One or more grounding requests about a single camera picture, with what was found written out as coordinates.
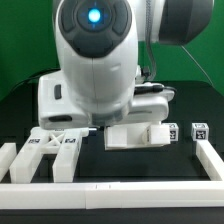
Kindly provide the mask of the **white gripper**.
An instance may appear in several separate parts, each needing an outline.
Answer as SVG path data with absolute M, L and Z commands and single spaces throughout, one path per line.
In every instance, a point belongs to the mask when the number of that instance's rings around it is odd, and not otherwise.
M 40 78 L 38 120 L 44 129 L 161 122 L 174 95 L 174 88 L 160 83 L 94 74 L 68 80 L 59 71 Z

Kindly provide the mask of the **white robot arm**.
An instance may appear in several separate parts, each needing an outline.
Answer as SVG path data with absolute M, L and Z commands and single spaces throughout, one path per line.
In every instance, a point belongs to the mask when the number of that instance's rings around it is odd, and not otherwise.
M 138 64 L 138 44 L 185 45 L 214 0 L 53 0 L 60 69 L 39 80 L 44 129 L 161 122 L 174 93 Z

